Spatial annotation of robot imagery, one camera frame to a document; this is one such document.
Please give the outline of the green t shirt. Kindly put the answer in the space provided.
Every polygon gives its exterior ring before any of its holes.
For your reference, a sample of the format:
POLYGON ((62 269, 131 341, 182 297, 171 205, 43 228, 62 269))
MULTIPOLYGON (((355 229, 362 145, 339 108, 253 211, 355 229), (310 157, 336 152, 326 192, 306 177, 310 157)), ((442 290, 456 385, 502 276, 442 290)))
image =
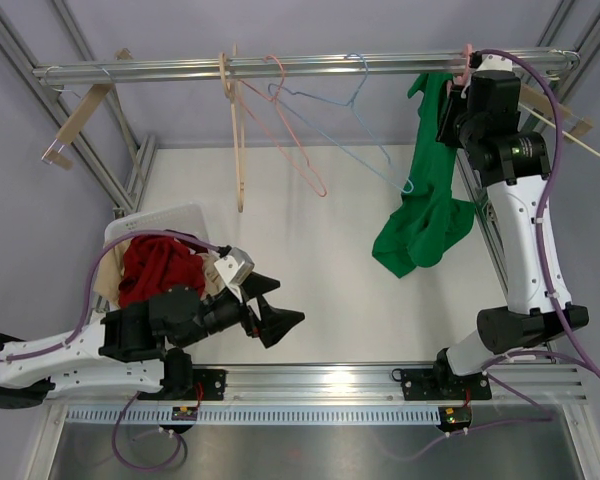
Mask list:
POLYGON ((436 141, 450 83, 449 74, 422 74, 407 92, 422 95, 409 173, 413 190, 401 196, 372 247, 372 257, 398 278, 435 266, 473 228, 473 204, 452 194, 456 150, 436 141))

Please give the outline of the pink plastic hanger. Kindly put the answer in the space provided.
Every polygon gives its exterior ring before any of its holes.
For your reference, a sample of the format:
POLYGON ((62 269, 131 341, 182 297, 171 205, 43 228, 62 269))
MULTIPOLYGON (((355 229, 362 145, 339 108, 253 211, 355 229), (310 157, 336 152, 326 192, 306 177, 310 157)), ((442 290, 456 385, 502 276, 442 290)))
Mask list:
POLYGON ((462 89, 465 89, 468 86, 469 81, 470 81, 470 76, 471 76, 470 62, 471 62, 471 56, 473 54, 473 51, 474 51, 473 45, 470 43, 467 43, 462 51, 462 57, 464 59, 463 70, 460 75, 454 76, 452 80, 447 82, 447 85, 446 85, 447 95, 451 94, 451 90, 455 86, 460 86, 462 89))

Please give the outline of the red t shirt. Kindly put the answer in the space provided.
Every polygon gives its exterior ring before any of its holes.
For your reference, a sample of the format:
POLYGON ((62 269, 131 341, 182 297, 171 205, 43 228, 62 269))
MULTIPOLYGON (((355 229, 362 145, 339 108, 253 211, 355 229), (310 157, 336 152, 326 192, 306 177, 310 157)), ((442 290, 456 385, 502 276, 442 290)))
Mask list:
POLYGON ((174 286, 205 291, 203 258, 189 242, 165 236, 138 236, 123 256, 124 274, 119 283, 121 308, 144 302, 174 286))

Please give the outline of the white plastic laundry basket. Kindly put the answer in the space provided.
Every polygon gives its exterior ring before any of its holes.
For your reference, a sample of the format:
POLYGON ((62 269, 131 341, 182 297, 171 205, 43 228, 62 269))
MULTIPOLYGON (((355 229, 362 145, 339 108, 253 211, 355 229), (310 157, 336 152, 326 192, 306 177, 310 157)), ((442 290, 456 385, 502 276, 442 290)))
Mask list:
POLYGON ((132 232, 140 235, 172 234, 199 249, 218 250, 209 241, 204 210, 196 202, 134 213, 114 220, 105 229, 103 248, 107 250, 110 244, 115 244, 120 238, 123 241, 129 239, 132 232))

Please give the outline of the beige wooden hanger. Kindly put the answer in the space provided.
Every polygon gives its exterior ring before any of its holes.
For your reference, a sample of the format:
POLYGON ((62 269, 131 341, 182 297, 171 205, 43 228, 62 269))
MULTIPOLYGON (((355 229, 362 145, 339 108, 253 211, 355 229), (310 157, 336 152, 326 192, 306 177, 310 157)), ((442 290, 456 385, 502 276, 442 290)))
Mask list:
POLYGON ((242 86, 238 80, 229 72, 229 63, 238 56, 239 50, 236 43, 232 47, 232 55, 228 56, 225 52, 219 54, 219 73, 224 95, 230 102, 231 125, 233 137, 233 152, 236 171, 236 201, 237 211, 242 213, 245 204, 245 172, 244 172, 244 154, 245 154, 245 125, 244 109, 240 103, 242 99, 242 86))

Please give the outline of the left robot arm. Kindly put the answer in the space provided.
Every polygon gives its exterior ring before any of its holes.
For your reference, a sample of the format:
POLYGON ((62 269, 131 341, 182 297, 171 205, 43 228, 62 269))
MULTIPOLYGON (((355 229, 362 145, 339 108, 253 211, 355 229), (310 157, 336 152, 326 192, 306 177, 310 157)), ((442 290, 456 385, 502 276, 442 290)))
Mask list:
POLYGON ((241 298, 229 289, 202 298, 188 286, 176 286, 108 312, 77 335, 26 342, 0 334, 0 409, 81 396, 193 398, 201 390, 200 375, 187 347, 239 325, 271 348, 305 318, 266 301, 278 281, 252 274, 247 284, 241 298))

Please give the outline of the beige t shirt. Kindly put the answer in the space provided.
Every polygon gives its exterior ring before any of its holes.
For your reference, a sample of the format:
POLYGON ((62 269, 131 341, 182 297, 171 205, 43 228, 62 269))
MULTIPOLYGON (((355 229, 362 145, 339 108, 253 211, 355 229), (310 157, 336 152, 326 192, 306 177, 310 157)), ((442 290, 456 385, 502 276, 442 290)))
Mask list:
MULTIPOLYGON (((118 305, 119 290, 118 286, 124 274, 123 256, 131 240, 122 241, 111 251, 107 252, 99 263, 94 291, 106 299, 113 307, 121 308, 118 305)), ((224 288, 224 282, 220 278, 214 267, 217 257, 207 249, 199 249, 192 245, 191 249, 196 248, 198 254, 203 258, 203 273, 205 277, 205 291, 201 297, 216 295, 224 288)))

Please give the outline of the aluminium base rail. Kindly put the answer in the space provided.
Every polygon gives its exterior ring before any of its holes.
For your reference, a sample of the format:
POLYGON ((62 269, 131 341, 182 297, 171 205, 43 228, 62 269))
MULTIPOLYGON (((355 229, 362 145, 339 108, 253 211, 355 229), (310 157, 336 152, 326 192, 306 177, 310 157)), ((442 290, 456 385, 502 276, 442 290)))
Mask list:
MULTIPOLYGON (((224 396, 204 405, 397 405, 406 402, 397 366, 255 364, 222 365, 224 396)), ((574 366, 523 362, 495 366, 488 372, 542 405, 588 402, 582 375, 574 366)))

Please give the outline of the blue wire hanger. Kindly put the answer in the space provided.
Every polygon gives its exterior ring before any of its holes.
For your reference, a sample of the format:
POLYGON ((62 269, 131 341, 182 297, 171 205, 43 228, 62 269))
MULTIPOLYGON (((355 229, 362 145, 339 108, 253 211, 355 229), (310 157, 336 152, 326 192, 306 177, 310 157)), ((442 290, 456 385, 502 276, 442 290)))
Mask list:
POLYGON ((383 171, 375 168, 369 162, 367 162, 365 159, 363 159, 362 157, 360 157, 359 155, 357 155, 353 151, 351 151, 348 147, 346 147, 345 145, 338 142, 336 139, 334 139, 332 136, 330 136, 324 129, 319 127, 315 122, 312 122, 312 121, 308 120, 307 118, 305 118, 303 115, 301 115, 296 110, 291 108, 284 101, 277 100, 277 103, 279 105, 281 105, 286 111, 290 112, 293 116, 295 116, 297 119, 299 119, 305 126, 308 126, 309 128, 313 129, 315 132, 317 132, 320 136, 322 136, 324 139, 326 139, 332 145, 336 146, 341 151, 343 151, 346 155, 348 155, 349 157, 356 160, 360 165, 362 165, 368 171, 370 171, 375 176, 377 176, 378 178, 383 180, 385 183, 389 184, 391 187, 394 187, 395 189, 397 189, 401 194, 409 195, 414 190, 414 184, 413 184, 411 178, 408 175, 403 175, 401 170, 396 167, 396 165, 392 161, 390 154, 386 150, 385 146, 379 141, 377 136, 371 131, 371 129, 365 123, 363 117, 360 115, 360 113, 357 109, 356 100, 357 100, 358 95, 360 94, 361 90, 363 89, 366 81, 368 80, 368 77, 370 74, 370 68, 369 68, 367 59, 364 55, 359 54, 359 53, 349 53, 346 56, 344 56, 343 59, 344 60, 356 60, 356 63, 359 66, 361 66, 363 69, 362 80, 354 88, 351 95, 349 96, 349 98, 346 101, 339 101, 336 99, 308 93, 308 92, 305 92, 302 90, 292 90, 292 89, 289 89, 288 87, 284 86, 283 80, 281 80, 279 83, 269 83, 267 85, 267 92, 271 93, 272 91, 274 91, 274 94, 276 94, 276 95, 280 95, 281 92, 285 92, 290 96, 304 97, 304 98, 308 98, 310 100, 314 100, 314 101, 321 102, 324 104, 348 109, 351 112, 351 114, 355 117, 358 125, 368 134, 368 136, 372 140, 372 145, 377 147, 380 150, 382 156, 384 157, 385 164, 388 167, 389 171, 393 175, 400 175, 402 183, 394 182, 393 178, 391 176, 387 176, 383 171))

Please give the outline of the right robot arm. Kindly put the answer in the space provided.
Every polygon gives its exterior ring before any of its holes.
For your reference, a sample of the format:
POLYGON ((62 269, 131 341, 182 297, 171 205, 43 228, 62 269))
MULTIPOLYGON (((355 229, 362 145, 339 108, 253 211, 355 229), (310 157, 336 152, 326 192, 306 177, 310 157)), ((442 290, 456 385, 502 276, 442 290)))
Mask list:
POLYGON ((488 362, 567 336, 589 322, 561 275, 549 205, 542 195, 551 166, 543 137, 519 131, 521 82, 505 71, 452 87, 438 139, 464 150, 496 214, 507 279, 507 303, 484 309, 464 340, 441 351, 432 373, 444 397, 464 390, 488 362))

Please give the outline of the silver clothes rail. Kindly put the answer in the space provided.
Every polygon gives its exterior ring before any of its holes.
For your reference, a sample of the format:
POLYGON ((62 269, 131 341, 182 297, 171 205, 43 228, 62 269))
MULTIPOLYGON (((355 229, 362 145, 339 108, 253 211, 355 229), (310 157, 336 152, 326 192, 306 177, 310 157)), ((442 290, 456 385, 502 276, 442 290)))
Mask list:
POLYGON ((336 75, 401 75, 446 73, 459 75, 467 65, 461 52, 324 54, 305 56, 237 57, 180 60, 112 60, 41 65, 32 70, 40 83, 71 86, 97 83, 146 83, 238 79, 316 77, 336 75))

